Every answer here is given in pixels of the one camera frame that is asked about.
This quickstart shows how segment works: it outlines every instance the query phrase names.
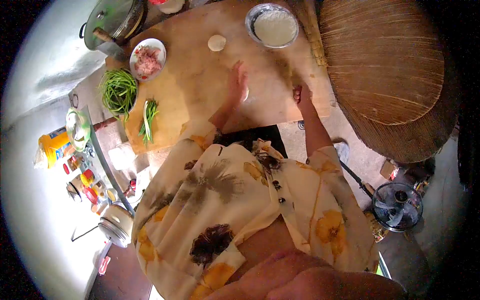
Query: glass lid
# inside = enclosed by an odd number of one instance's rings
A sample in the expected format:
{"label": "glass lid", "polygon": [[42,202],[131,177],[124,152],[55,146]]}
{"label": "glass lid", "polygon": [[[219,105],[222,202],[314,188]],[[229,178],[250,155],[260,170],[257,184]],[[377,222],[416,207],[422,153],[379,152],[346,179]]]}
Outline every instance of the glass lid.
{"label": "glass lid", "polygon": [[93,31],[97,27],[113,37],[123,21],[127,19],[133,3],[134,0],[100,0],[88,17],[84,34],[85,45],[90,50],[95,50],[98,45],[103,43],[101,39],[93,35]]}

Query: white plate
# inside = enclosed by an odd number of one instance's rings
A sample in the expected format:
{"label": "white plate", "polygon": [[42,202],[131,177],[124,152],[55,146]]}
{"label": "white plate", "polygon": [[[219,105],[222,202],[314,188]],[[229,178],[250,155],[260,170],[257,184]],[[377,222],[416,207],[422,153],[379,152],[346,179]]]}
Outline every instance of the white plate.
{"label": "white plate", "polygon": [[[162,65],[162,68],[159,71],[149,76],[140,75],[135,70],[135,63],[138,60],[136,51],[138,50],[138,48],[146,47],[146,46],[160,49],[160,53],[158,54],[157,60]],[[132,55],[130,55],[130,71],[132,72],[132,75],[139,81],[149,81],[157,77],[160,74],[160,72],[162,72],[163,68],[165,67],[166,61],[167,61],[167,50],[165,49],[165,46],[163,45],[163,43],[157,40],[156,38],[148,38],[138,43],[138,45],[135,46],[135,48],[133,49]]]}

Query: green onion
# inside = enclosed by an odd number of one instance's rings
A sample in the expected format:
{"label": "green onion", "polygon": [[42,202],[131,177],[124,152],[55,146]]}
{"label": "green onion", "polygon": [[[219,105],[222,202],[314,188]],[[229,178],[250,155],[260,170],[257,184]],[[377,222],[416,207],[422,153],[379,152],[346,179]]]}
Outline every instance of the green onion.
{"label": "green onion", "polygon": [[146,116],[147,116],[147,122],[148,122],[148,127],[150,128],[150,134],[147,134],[146,128],[145,128],[145,122],[142,119],[142,125],[140,127],[140,131],[138,132],[138,135],[143,135],[143,141],[145,147],[148,145],[148,141],[150,141],[153,144],[153,134],[152,134],[152,120],[153,117],[158,113],[158,110],[156,109],[156,102],[155,99],[147,99],[147,109],[146,109]]}
{"label": "green onion", "polygon": [[117,118],[123,114],[123,126],[128,120],[128,111],[135,104],[137,82],[126,69],[106,71],[100,84],[103,105]]}

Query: dough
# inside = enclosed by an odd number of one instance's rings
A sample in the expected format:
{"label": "dough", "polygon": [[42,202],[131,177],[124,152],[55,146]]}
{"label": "dough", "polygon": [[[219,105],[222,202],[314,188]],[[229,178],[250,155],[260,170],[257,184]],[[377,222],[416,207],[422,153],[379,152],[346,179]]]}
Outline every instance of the dough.
{"label": "dough", "polygon": [[295,37],[297,23],[286,12],[267,11],[253,23],[255,35],[264,44],[277,47],[284,45]]}
{"label": "dough", "polygon": [[210,48],[210,50],[215,52],[222,51],[223,48],[225,48],[226,43],[227,43],[227,39],[219,35],[211,36],[208,39],[208,47]]}

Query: round dough wrapper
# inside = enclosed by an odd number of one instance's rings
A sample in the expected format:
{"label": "round dough wrapper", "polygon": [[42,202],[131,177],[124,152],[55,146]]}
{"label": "round dough wrapper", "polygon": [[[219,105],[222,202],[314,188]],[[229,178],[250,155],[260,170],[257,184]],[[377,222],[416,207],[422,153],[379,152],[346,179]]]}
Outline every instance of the round dough wrapper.
{"label": "round dough wrapper", "polygon": [[208,39],[208,47],[214,52],[222,51],[226,43],[227,39],[219,35],[211,36]]}

